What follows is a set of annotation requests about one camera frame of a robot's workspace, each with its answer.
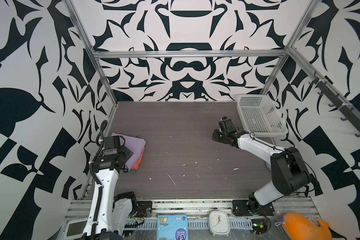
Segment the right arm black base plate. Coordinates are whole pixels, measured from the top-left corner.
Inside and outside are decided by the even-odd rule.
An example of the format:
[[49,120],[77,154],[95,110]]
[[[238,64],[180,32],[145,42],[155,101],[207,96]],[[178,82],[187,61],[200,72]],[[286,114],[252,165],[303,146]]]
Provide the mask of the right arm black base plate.
[[275,212],[272,203],[262,206],[255,199],[233,200],[232,205],[232,213],[237,217],[273,216]]

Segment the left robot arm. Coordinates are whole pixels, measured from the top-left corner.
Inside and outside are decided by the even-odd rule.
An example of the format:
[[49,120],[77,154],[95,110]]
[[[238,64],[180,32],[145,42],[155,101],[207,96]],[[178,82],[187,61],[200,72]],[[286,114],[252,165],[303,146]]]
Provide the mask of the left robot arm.
[[81,240],[123,239],[127,219],[137,206],[133,192],[115,196],[120,171],[127,171],[125,163],[133,155],[125,143],[120,135],[104,138],[96,157],[89,162],[95,190]]

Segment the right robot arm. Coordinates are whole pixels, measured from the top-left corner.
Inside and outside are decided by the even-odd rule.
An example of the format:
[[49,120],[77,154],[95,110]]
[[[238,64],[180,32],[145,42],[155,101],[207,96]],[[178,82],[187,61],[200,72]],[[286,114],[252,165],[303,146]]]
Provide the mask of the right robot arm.
[[296,148],[282,149],[256,138],[254,133],[239,131],[230,118],[223,117],[219,121],[213,141],[247,151],[271,166],[270,182],[250,194],[245,213],[257,213],[312,181],[308,166]]

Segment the purple t-shirt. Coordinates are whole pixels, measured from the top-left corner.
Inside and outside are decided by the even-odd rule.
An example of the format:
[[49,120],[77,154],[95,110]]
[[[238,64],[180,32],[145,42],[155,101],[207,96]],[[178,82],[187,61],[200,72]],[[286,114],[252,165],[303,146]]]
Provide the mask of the purple t-shirt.
[[124,139],[127,141],[125,146],[132,152],[132,155],[126,162],[126,167],[128,168],[128,170],[130,170],[140,157],[143,148],[145,148],[146,141],[138,137],[131,137],[126,135],[121,136],[123,136]]

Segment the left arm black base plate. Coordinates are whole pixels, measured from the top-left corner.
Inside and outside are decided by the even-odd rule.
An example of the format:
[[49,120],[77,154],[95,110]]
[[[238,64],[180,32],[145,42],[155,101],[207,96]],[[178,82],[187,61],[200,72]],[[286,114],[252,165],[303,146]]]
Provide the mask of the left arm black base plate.
[[152,213],[152,201],[137,201],[137,205],[133,208],[132,216],[135,218],[148,217]]

